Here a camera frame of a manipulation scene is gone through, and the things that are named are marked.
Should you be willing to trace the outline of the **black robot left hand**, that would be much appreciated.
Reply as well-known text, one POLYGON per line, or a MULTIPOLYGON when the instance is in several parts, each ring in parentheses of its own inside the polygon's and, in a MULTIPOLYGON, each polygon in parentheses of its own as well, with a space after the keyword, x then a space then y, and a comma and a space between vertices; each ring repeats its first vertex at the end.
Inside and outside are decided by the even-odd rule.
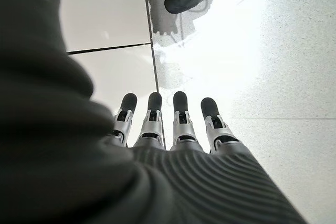
POLYGON ((127 147, 136 96, 113 115, 65 49, 60 0, 1 0, 1 223, 304 223, 216 102, 201 102, 211 145, 174 95, 174 144, 161 96, 127 147))

